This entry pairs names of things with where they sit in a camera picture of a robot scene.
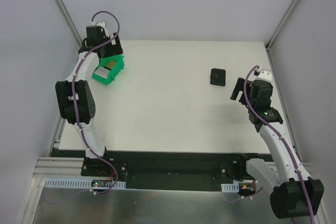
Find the black leather card holder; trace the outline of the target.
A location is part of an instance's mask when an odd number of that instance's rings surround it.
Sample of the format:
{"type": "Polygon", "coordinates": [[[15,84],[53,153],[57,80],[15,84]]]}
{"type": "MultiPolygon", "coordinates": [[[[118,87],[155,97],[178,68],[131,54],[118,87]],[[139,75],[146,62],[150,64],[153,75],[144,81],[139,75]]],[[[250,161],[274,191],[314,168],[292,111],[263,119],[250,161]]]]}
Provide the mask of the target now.
{"type": "Polygon", "coordinates": [[[225,69],[211,69],[210,84],[224,87],[226,85],[226,70],[225,69]]]}

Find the green plastic bin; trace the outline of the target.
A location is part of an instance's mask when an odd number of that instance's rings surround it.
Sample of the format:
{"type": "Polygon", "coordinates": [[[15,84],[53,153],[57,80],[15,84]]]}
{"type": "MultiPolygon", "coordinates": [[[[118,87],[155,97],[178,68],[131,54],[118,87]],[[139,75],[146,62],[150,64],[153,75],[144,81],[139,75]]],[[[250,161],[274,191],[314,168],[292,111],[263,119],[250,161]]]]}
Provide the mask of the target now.
{"type": "Polygon", "coordinates": [[[112,81],[115,80],[119,72],[122,69],[124,69],[123,59],[124,55],[115,55],[111,57],[102,58],[99,65],[96,67],[94,73],[92,74],[92,78],[108,86],[112,81]],[[111,70],[106,69],[105,65],[111,60],[116,61],[117,64],[111,70]]]}

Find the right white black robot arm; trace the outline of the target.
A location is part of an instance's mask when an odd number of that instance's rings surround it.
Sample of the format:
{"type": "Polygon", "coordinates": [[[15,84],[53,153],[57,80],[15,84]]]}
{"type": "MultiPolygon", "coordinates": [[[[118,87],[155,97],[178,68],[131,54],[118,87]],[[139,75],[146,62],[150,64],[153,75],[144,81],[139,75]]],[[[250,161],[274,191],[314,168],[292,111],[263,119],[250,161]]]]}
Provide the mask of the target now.
{"type": "Polygon", "coordinates": [[[279,219],[315,215],[324,193],[321,180],[313,179],[288,143],[283,119],[271,106],[272,84],[263,79],[238,78],[231,100],[238,100],[248,110],[249,120],[266,143],[276,170],[260,158],[251,158],[236,166],[242,179],[257,179],[269,193],[273,213],[279,219]]]}

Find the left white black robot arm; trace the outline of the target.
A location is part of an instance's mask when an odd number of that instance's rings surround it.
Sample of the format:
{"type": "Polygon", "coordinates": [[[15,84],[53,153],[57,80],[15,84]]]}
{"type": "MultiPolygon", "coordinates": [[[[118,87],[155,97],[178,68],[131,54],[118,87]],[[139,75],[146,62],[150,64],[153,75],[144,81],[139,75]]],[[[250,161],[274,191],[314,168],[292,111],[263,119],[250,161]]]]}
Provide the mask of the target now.
{"type": "Polygon", "coordinates": [[[91,22],[86,33],[73,71],[55,89],[60,115],[78,132],[86,157],[99,158],[106,147],[93,120],[96,104],[89,82],[94,79],[109,85],[124,69],[124,56],[118,34],[110,35],[105,22],[91,22]]]}

